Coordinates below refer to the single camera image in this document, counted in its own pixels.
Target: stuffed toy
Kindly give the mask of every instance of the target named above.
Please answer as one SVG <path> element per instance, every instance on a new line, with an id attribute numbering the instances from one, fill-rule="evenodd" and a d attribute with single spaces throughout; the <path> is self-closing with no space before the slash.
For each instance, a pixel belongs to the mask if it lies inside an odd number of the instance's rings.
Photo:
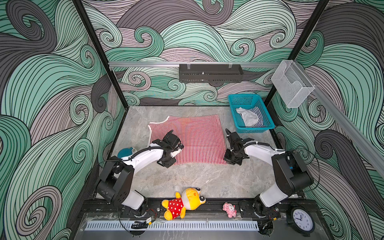
<path id="1" fill-rule="evenodd" d="M 167 209 L 164 218 L 167 220 L 172 220 L 177 216 L 184 218 L 186 210 L 195 210 L 205 203 L 205 198 L 200 196 L 200 193 L 199 188 L 188 188 L 181 195 L 176 192 L 176 199 L 163 200 L 161 205 Z"/>
<path id="2" fill-rule="evenodd" d="M 235 217 L 236 216 L 236 209 L 235 205 L 229 204 L 229 203 L 224 203 L 223 205 L 223 210 L 227 212 L 228 217 Z"/>

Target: wire mesh basket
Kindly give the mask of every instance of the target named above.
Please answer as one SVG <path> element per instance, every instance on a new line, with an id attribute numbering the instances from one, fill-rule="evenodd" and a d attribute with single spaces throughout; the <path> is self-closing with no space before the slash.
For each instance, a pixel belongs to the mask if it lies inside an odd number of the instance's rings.
<path id="1" fill-rule="evenodd" d="M 314 90 L 304 68 L 293 60 L 283 60 L 271 80 L 287 108 L 298 108 Z"/>
<path id="2" fill-rule="evenodd" d="M 257 94 L 231 94 L 228 96 L 229 106 L 231 108 L 233 120 L 235 121 L 236 131 L 238 133 L 265 132 L 268 129 L 275 128 L 271 116 L 269 115 L 262 98 Z M 246 127 L 243 118 L 236 112 L 237 108 L 253 109 L 258 107 L 263 116 L 264 127 Z"/>

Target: black metal pole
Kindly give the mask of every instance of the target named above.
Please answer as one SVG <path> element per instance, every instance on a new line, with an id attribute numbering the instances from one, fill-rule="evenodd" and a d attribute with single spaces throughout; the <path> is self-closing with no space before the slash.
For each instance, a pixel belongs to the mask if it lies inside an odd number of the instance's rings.
<path id="1" fill-rule="evenodd" d="M 297 40 L 295 46 L 293 47 L 292 52 L 288 57 L 288 60 L 295 60 L 296 57 L 299 55 L 301 48 L 304 46 L 305 42 L 311 35 L 313 29 L 317 24 L 317 21 L 319 20 L 324 9 L 327 7 L 328 2 L 329 0 L 320 0 L 319 3 L 316 5 L 316 8 L 313 10 L 313 13 L 309 18 L 307 25 L 305 25 L 305 28 L 301 33 L 299 40 Z M 272 86 L 271 90 L 269 91 L 267 97 L 264 100 L 264 104 L 266 107 L 268 107 L 268 105 L 271 103 L 271 100 L 275 95 L 275 93 L 276 93 L 276 88 L 275 86 Z"/>
<path id="2" fill-rule="evenodd" d="M 88 32 L 88 35 L 89 35 L 89 37 L 90 37 L 90 39 L 91 39 L 91 41 L 92 41 L 92 43 L 96 49 L 97 54 L 100 57 L 101 63 L 103 64 L 105 70 L 107 71 L 108 77 L 111 80 L 113 87 L 115 88 L 115 90 L 116 90 L 116 92 L 120 98 L 120 101 L 121 101 L 122 105 L 124 106 L 124 109 L 127 111 L 129 108 L 128 103 L 125 100 L 125 97 L 121 91 L 121 88 L 119 87 L 119 82 L 116 79 L 115 74 L 109 68 L 108 58 L 105 55 L 103 48 L 101 47 L 99 39 L 97 38 L 96 32 L 93 29 L 93 26 L 91 24 L 91 20 L 89 19 L 87 12 L 85 11 L 83 3 L 81 2 L 81 0 L 72 0 L 72 2 L 73 2 L 74 6 L 77 10 L 77 13 L 79 14 L 79 16 L 81 18 L 81 21 L 83 22 L 85 30 L 87 30 L 87 32 Z"/>

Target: metal frame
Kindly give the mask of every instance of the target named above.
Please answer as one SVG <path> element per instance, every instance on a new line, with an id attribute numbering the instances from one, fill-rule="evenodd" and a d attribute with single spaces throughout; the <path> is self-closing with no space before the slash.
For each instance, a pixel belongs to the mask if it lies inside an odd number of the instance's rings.
<path id="1" fill-rule="evenodd" d="M 242 68 L 277 68 L 280 63 L 271 62 L 234 62 Z M 178 68 L 180 64 L 228 64 L 232 62 L 168 62 L 168 61 L 112 61 L 110 68 Z"/>
<path id="2" fill-rule="evenodd" d="M 339 109 L 321 87 L 315 86 L 312 92 L 320 100 L 333 119 L 343 128 L 360 153 L 384 177 L 384 157 L 372 143 L 363 135 L 356 125 Z"/>
<path id="3" fill-rule="evenodd" d="M 321 14 L 327 7 L 328 2 L 329 0 L 320 0 L 319 3 L 316 5 L 316 8 L 313 10 L 311 17 L 308 19 L 307 25 L 305 26 L 303 32 L 299 37 L 299 40 L 297 40 L 287 60 L 295 60 L 297 58 L 302 47 L 307 42 L 307 39 L 311 36 L 311 33 L 313 32 L 313 29 L 315 28 L 317 22 L 319 21 Z M 266 107 L 268 107 L 268 105 L 271 103 L 271 100 L 275 95 L 275 93 L 276 93 L 276 88 L 275 86 L 272 86 L 271 90 L 269 91 L 267 97 L 264 100 L 264 104 Z"/>
<path id="4" fill-rule="evenodd" d="M 162 216 L 164 214 L 164 211 L 166 210 L 163 206 L 161 206 L 161 201 L 168 198 L 148 198 L 148 206 L 151 209 L 154 209 L 156 211 L 157 216 Z M 252 219 L 253 221 L 267 221 L 268 218 L 255 218 L 253 217 L 252 213 L 252 203 L 255 201 L 253 198 L 207 198 L 206 203 L 200 205 L 196 210 L 188 211 L 188 213 L 193 214 L 225 214 L 223 211 L 223 203 L 228 202 L 233 205 L 235 205 L 235 208 L 237 210 L 237 213 L 240 213 L 242 218 L 248 218 Z M 299 205 L 303 208 L 305 208 L 307 211 L 316 213 L 318 216 L 321 226 L 326 232 L 326 235 L 330 240 L 333 240 L 334 237 L 326 223 L 325 218 L 323 217 L 316 201 L 309 200 L 309 199 L 285 199 L 278 203 L 276 207 L 278 208 L 278 211 L 280 213 L 288 214 L 288 210 L 291 206 L 291 204 Z M 244 209 L 240 209 L 240 205 L 246 205 L 249 206 Z M 148 211 L 147 217 L 135 217 L 132 215 L 129 211 L 129 209 L 125 206 L 121 206 L 119 208 L 121 211 L 119 212 L 119 215 L 121 218 L 134 218 L 135 220 L 145 220 L 148 216 L 154 215 L 152 211 Z M 76 219 L 76 225 L 79 226 L 81 221 L 83 220 L 84 214 L 97 214 L 97 215 L 103 215 L 103 214 L 109 214 L 109 213 L 116 213 L 117 209 L 112 205 L 109 204 L 104 199 L 95 199 L 95 200 L 86 200 L 84 201 L 81 210 L 78 214 L 78 217 Z M 73 229 L 70 240 L 72 240 L 77 233 L 77 229 Z"/>
<path id="5" fill-rule="evenodd" d="M 75 6 L 77 13 L 79 14 L 81 21 L 83 22 L 83 25 L 85 27 L 85 30 L 87 31 L 89 38 L 91 39 L 94 48 L 101 60 L 101 63 L 103 64 L 105 71 L 107 72 L 107 75 L 112 82 L 112 85 L 114 86 L 117 95 L 119 96 L 119 99 L 124 106 L 125 110 L 129 108 L 127 101 L 125 100 L 124 94 L 121 91 L 121 88 L 119 87 L 119 82 L 116 79 L 116 75 L 114 72 L 111 71 L 111 69 L 108 66 L 108 58 L 105 55 L 105 52 L 101 46 L 101 43 L 99 42 L 99 39 L 97 38 L 96 32 L 92 26 L 91 20 L 89 19 L 87 12 L 85 11 L 84 5 L 81 0 L 72 0 L 73 5 Z"/>

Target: pink stuffed toy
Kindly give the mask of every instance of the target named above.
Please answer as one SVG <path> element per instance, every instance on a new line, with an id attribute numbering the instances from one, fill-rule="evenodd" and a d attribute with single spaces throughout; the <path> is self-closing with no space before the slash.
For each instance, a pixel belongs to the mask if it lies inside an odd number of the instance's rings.
<path id="1" fill-rule="evenodd" d="M 223 205 L 223 210 L 227 212 L 228 217 L 232 218 L 236 216 L 236 209 L 235 205 L 229 204 L 229 203 L 224 203 Z"/>

